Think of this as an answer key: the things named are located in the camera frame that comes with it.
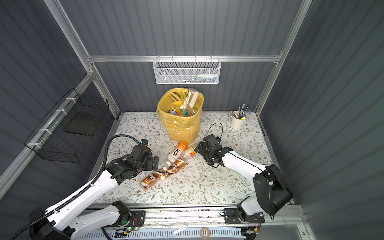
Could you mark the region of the clear bottle orange cap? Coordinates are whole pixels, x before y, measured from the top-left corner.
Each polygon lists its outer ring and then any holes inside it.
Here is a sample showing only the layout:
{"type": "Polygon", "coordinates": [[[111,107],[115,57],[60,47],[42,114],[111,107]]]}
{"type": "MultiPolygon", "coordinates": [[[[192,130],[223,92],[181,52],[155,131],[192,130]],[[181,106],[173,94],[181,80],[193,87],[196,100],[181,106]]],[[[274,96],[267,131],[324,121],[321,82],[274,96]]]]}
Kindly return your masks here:
{"type": "Polygon", "coordinates": [[[185,161],[188,161],[190,158],[192,158],[195,154],[196,154],[195,148],[189,147],[181,153],[180,158],[185,162],[185,161]]]}

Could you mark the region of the orange white label bottle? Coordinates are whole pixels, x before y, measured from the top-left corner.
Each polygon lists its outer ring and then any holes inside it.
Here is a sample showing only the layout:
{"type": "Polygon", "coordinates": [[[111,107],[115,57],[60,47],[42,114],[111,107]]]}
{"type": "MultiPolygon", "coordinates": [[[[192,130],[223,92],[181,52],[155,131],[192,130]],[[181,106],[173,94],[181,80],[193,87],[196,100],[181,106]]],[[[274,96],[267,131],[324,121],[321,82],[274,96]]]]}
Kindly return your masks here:
{"type": "Polygon", "coordinates": [[[165,166],[170,167],[172,163],[174,163],[181,153],[186,150],[188,147],[188,143],[185,141],[181,141],[179,145],[167,156],[165,161],[165,166]]]}

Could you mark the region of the brown Nescafe bottle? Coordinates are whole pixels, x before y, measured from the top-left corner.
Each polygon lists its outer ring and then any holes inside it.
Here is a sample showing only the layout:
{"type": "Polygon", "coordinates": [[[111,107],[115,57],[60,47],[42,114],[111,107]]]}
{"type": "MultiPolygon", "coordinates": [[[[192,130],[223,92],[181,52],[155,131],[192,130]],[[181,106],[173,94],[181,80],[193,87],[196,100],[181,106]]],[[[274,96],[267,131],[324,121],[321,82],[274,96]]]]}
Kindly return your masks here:
{"type": "Polygon", "coordinates": [[[142,181],[140,181],[140,187],[146,191],[149,190],[154,184],[156,184],[159,180],[164,177],[164,171],[156,171],[149,174],[142,181]]]}
{"type": "Polygon", "coordinates": [[[166,178],[174,175],[177,173],[181,168],[183,168],[186,165],[186,162],[182,160],[181,158],[178,158],[173,163],[169,160],[166,160],[166,168],[164,170],[164,174],[161,176],[161,180],[165,180],[166,178]]]}

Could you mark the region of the crane label clear bottle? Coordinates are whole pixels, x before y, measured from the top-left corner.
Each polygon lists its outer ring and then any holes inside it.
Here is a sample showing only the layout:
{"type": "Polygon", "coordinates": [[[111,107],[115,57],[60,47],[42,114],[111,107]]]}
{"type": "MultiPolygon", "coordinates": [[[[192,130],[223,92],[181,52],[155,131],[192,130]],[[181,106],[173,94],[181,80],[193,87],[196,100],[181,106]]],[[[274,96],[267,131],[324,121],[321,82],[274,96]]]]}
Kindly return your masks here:
{"type": "Polygon", "coordinates": [[[182,105],[182,114],[183,117],[190,117],[193,115],[193,109],[195,103],[199,97],[199,92],[196,89],[189,89],[182,105]]]}

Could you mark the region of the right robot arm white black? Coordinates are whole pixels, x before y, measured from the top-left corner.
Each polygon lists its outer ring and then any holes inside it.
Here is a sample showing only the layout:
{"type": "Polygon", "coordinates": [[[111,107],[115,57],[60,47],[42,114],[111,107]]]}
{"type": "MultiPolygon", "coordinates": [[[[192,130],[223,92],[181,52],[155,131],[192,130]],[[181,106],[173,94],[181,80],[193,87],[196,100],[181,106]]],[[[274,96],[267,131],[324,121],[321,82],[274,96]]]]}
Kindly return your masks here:
{"type": "Polygon", "coordinates": [[[234,219],[247,223],[264,222],[264,214],[274,215],[294,196],[280,168],[274,164],[269,166],[256,164],[229,147],[222,147],[221,139],[208,135],[195,148],[206,163],[217,168],[222,166],[233,170],[252,181],[255,189],[253,197],[246,197],[236,207],[235,213],[225,214],[227,220],[234,219]]]}

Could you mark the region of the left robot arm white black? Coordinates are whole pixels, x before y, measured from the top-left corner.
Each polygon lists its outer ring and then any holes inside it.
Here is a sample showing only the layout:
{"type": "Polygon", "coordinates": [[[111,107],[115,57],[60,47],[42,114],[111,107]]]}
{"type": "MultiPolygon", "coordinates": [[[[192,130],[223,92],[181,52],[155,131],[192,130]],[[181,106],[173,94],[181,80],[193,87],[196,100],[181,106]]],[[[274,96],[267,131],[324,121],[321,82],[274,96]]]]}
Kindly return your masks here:
{"type": "Polygon", "coordinates": [[[107,162],[107,153],[97,175],[67,198],[47,209],[37,208],[29,216],[29,223],[18,230],[11,238],[15,240],[25,231],[29,231],[33,240],[74,240],[94,230],[103,230],[107,226],[117,225],[132,230],[135,218],[130,209],[116,201],[106,208],[81,216],[80,214],[100,196],[138,176],[143,171],[154,170],[159,163],[152,155],[148,140],[136,142],[131,153],[107,162]]]}

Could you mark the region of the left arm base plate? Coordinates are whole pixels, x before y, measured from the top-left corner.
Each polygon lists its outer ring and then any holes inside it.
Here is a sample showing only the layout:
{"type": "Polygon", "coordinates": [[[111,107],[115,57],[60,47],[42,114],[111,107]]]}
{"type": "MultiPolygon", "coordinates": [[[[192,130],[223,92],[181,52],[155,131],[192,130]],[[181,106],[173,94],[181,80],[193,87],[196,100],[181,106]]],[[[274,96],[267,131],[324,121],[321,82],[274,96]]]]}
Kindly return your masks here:
{"type": "Polygon", "coordinates": [[[117,221],[119,227],[142,227],[146,218],[146,211],[130,211],[122,213],[117,221]]]}

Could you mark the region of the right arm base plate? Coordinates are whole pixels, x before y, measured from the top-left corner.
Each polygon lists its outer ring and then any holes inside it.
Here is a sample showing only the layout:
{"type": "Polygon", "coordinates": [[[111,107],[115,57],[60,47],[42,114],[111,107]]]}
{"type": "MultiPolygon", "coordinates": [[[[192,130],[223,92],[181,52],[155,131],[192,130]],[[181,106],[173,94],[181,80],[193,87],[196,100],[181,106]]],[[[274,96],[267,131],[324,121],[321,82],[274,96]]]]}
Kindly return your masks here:
{"type": "Polygon", "coordinates": [[[233,224],[261,225],[265,223],[265,217],[263,212],[255,213],[249,216],[244,211],[238,208],[224,208],[224,210],[220,212],[220,216],[224,217],[225,223],[227,225],[233,225],[233,224]]]}

